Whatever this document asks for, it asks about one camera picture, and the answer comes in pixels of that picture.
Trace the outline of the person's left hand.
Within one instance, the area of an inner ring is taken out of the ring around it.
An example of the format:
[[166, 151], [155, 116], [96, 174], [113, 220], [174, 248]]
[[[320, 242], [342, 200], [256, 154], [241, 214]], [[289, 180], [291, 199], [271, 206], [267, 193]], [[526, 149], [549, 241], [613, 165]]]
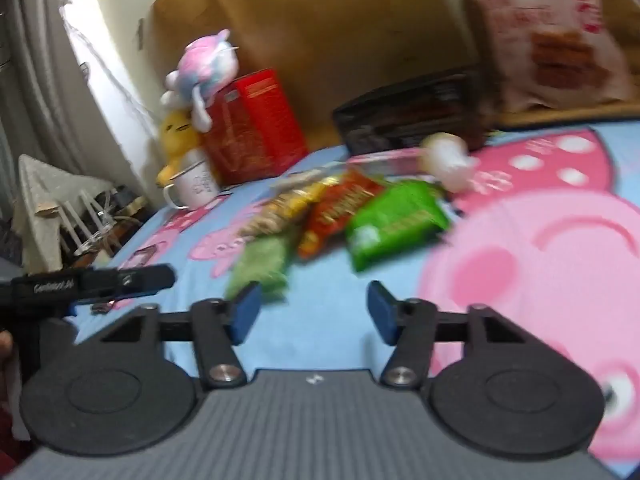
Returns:
[[6, 400], [6, 367], [12, 359], [13, 337], [7, 330], [0, 333], [0, 400]]

